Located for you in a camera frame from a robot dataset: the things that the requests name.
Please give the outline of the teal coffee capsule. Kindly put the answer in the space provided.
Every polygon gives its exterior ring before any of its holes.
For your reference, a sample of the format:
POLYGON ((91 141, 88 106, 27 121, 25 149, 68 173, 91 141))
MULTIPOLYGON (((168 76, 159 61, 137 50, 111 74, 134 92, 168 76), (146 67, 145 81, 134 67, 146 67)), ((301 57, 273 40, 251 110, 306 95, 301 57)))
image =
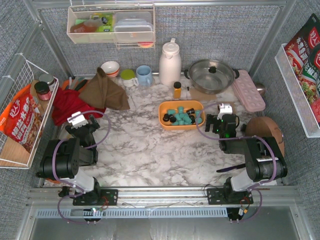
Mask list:
POLYGON ((167 110, 167 114, 168 115, 174 115, 176 113, 176 110, 175 109, 168 109, 167 110))
POLYGON ((177 111, 178 111, 179 114, 183 114, 184 113, 184 107, 183 106, 179 106, 177 108, 177 111))
POLYGON ((192 120, 188 116, 184 116, 183 118, 184 125, 190 125, 192 120))
POLYGON ((182 121, 183 119, 180 117, 180 113, 176 113, 175 115, 175 118, 177 121, 182 121))
POLYGON ((195 123, 198 125, 201 125, 203 123, 203 119, 201 117, 196 117, 195 118, 195 123))
POLYGON ((180 125, 180 121, 175 121, 175 122, 173 122, 172 124, 171 124, 172 126, 178 126, 178 125, 180 125))
POLYGON ((180 113, 179 116, 183 119, 184 117, 188 117, 187 113, 180 113))
POLYGON ((196 111, 195 111, 195 116, 198 117, 198 116, 200 116, 200 115, 201 115, 201 110, 196 110, 196 111))

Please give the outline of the black coffee capsule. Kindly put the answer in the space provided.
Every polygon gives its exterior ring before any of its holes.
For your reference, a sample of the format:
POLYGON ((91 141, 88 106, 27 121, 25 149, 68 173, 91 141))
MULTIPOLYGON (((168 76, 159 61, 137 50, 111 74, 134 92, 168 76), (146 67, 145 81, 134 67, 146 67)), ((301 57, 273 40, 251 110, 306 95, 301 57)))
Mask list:
POLYGON ((195 114, 195 109, 194 109, 194 108, 191 108, 191 109, 187 110, 186 113, 187 113, 188 115, 195 114))
POLYGON ((174 115, 171 114, 171 115, 169 115, 169 121, 171 123, 175 123, 177 121, 177 119, 176 119, 176 117, 174 115))
POLYGON ((190 118, 192 124, 194 124, 196 122, 194 115, 189 115, 189 118, 190 118))
POLYGON ((168 122, 170 120, 170 116, 166 113, 166 114, 164 114, 162 119, 164 122, 168 122))

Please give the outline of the brown cloth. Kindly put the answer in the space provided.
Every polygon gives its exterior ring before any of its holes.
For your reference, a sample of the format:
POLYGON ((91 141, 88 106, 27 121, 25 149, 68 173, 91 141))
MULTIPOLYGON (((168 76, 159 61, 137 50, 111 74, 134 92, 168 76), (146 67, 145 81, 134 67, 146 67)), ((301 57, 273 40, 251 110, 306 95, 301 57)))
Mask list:
POLYGON ((95 76, 85 85, 78 97, 96 109, 130 109, 126 91, 113 82, 101 67, 96 69, 95 76))

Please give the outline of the orange plastic basket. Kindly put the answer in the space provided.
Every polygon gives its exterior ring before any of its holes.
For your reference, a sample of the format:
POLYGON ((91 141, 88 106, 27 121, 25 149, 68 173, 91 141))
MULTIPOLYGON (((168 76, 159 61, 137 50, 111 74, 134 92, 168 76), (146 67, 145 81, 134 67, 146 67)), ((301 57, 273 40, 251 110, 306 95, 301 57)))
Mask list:
POLYGON ((195 110, 202 111, 204 106, 197 100, 171 100, 164 101, 158 107, 158 120, 160 125, 164 130, 173 131, 173 130, 193 130, 196 129, 196 124, 187 124, 187 125, 174 125, 170 121, 165 122, 163 117, 168 113, 168 110, 175 110, 178 113, 178 107, 183 107, 183 112, 186 113, 187 110, 194 108, 195 110))

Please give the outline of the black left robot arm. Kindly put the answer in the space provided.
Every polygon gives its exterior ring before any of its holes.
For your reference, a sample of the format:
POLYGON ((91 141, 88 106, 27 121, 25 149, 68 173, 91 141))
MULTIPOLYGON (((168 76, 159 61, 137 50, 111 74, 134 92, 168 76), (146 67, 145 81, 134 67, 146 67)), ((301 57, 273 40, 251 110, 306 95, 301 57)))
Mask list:
POLYGON ((72 136, 61 143, 57 150, 58 139, 48 142, 42 156, 36 176, 43 179, 64 180, 74 187, 81 188, 84 198, 96 202, 101 196, 101 187, 97 179, 90 177, 81 167, 94 166, 98 162, 98 151, 93 132, 100 128, 91 114, 84 124, 74 127, 69 124, 65 130, 72 136))

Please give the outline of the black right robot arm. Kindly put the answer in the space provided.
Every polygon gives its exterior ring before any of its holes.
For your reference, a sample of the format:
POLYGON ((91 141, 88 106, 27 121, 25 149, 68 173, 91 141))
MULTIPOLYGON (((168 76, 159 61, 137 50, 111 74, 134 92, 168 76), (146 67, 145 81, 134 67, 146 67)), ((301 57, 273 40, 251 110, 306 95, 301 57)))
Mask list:
POLYGON ((244 136, 237 138, 239 123, 235 114, 225 114, 222 118, 206 116, 205 131, 219 135, 220 149, 225 154, 243 155, 245 159, 243 164, 235 166, 243 171, 229 177, 223 185, 223 198, 227 203, 248 198, 247 189, 257 183, 288 174, 283 134, 276 122, 267 116, 254 117, 241 126, 244 136))

